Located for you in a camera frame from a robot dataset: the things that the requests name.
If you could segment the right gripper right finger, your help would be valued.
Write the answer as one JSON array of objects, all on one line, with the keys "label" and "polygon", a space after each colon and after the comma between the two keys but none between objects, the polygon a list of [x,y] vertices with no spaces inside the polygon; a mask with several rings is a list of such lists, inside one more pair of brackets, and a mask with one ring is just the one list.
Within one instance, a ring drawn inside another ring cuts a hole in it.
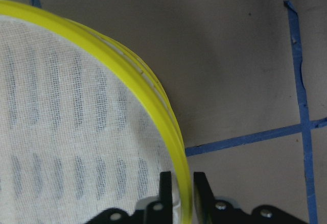
[{"label": "right gripper right finger", "polygon": [[198,223],[213,223],[214,195],[204,172],[194,172],[194,206]]}]

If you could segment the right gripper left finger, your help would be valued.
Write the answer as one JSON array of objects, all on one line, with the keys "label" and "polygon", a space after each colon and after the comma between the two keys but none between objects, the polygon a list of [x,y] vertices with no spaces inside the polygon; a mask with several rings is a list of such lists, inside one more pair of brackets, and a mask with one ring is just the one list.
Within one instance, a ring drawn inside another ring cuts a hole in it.
[{"label": "right gripper left finger", "polygon": [[165,204],[172,203],[172,174],[170,171],[160,173],[159,199]]}]

